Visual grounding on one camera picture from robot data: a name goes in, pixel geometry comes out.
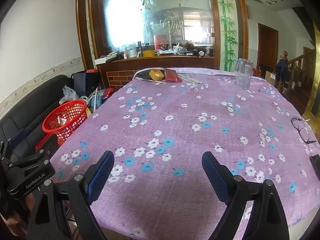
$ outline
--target cardboard box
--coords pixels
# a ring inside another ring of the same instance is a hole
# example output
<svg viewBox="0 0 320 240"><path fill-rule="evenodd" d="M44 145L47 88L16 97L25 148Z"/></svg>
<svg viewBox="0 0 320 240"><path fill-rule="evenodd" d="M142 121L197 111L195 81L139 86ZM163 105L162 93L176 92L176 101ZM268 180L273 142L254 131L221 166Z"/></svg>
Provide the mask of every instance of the cardboard box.
<svg viewBox="0 0 320 240"><path fill-rule="evenodd" d="M276 74L270 73L269 71L266 71L266 81L268 81L271 85L275 85L276 82Z"/></svg>

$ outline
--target blue gripper pad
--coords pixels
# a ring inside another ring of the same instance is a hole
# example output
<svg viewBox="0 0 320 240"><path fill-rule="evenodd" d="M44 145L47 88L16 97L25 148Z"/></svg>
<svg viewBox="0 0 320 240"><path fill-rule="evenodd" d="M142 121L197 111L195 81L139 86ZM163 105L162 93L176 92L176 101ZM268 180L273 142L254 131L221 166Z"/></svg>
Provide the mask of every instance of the blue gripper pad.
<svg viewBox="0 0 320 240"><path fill-rule="evenodd" d="M107 182L115 163L114 155L111 151L105 151L96 164L91 165L84 174L84 191L87 194L88 205L96 201Z"/></svg>
<svg viewBox="0 0 320 240"><path fill-rule="evenodd" d="M207 174L207 177L216 192L218 199L228 205L231 202L231 198L228 194L228 184L220 173L219 168L223 167L219 164L216 158L211 152L205 152L202 155L202 167Z"/></svg>

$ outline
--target purple floral tablecloth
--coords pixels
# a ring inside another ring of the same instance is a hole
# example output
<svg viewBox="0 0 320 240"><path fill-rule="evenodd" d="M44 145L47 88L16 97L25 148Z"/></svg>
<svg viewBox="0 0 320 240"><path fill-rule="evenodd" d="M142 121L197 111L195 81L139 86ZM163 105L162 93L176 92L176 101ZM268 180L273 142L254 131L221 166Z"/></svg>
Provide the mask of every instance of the purple floral tablecloth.
<svg viewBox="0 0 320 240"><path fill-rule="evenodd" d="M273 180L290 227L320 202L309 161L320 146L306 145L292 126L300 116L295 108L263 79L242 90L234 76L203 72L189 74L203 85L131 81L53 156L53 180L60 182L84 173L105 150L114 153L115 166L91 206L100 226L134 239L208 239L226 206L201 166L206 151L247 181Z"/></svg>

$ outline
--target human hand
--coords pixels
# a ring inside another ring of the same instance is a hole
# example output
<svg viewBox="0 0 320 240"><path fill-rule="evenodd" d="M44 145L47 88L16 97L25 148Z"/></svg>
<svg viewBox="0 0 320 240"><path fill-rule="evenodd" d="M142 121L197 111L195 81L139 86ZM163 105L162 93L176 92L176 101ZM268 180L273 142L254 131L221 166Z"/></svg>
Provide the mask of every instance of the human hand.
<svg viewBox="0 0 320 240"><path fill-rule="evenodd" d="M26 196L25 201L28 210L31 212L33 206L35 205L35 199L33 195L29 194ZM26 237L25 232L21 229L21 217L17 214L17 212L14 212L13 215L8 218L8 220L5 220L3 216L1 217L14 236Z"/></svg>

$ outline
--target wallpaper border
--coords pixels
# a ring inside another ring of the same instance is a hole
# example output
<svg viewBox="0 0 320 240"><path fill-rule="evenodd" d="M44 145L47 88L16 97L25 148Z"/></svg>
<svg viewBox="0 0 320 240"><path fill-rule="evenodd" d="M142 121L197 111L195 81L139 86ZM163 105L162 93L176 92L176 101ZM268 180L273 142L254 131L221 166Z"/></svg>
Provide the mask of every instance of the wallpaper border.
<svg viewBox="0 0 320 240"><path fill-rule="evenodd" d="M17 90L12 92L6 99L0 102L0 118L2 118L15 104L17 104L24 96L30 93L32 90L53 78L54 76L63 74L64 71L71 67L81 65L83 68L82 58L78 57L73 60L67 61L61 65L53 67L35 78L29 80L27 83L19 87Z"/></svg>

